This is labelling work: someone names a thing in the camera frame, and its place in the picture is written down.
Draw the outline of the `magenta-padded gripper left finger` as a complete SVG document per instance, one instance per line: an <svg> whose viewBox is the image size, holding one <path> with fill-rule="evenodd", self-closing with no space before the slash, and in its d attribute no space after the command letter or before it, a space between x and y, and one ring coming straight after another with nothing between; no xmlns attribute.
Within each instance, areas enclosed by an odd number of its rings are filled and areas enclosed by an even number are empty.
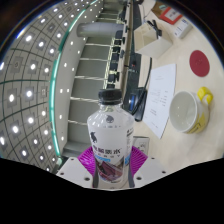
<svg viewBox="0 0 224 224"><path fill-rule="evenodd" d="M91 147L78 157L69 157L57 176L84 188L93 187L95 159Z"/></svg>

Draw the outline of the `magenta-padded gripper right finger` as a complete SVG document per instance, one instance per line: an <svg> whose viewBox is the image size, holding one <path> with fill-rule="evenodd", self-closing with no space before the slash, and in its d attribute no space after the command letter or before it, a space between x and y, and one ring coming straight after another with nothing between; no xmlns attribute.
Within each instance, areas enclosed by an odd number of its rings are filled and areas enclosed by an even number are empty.
<svg viewBox="0 0 224 224"><path fill-rule="evenodd" d="M128 182L130 188L140 188L168 175L168 172L154 157L148 157L132 147Z"/></svg>

